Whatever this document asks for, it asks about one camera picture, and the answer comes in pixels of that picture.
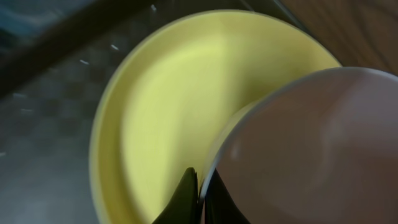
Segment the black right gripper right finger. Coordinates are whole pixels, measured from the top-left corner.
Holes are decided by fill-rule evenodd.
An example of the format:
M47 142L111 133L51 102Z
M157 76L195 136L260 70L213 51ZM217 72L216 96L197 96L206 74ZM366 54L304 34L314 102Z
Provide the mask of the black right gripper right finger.
M235 205L217 170L205 196L205 224L250 224Z

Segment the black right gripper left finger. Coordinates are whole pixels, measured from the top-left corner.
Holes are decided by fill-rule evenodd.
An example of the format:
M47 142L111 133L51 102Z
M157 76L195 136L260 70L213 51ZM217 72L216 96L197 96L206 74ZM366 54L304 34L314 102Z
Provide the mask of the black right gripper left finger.
M169 203L152 222L153 224L196 223L198 184L194 168L185 170Z

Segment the yellow plate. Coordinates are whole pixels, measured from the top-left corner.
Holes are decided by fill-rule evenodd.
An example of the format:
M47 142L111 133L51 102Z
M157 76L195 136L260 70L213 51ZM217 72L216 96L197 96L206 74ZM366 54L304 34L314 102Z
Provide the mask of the yellow plate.
M151 223L189 167L246 105L309 73L338 67L321 44L271 16L214 10L144 39L111 77L90 141L101 223Z

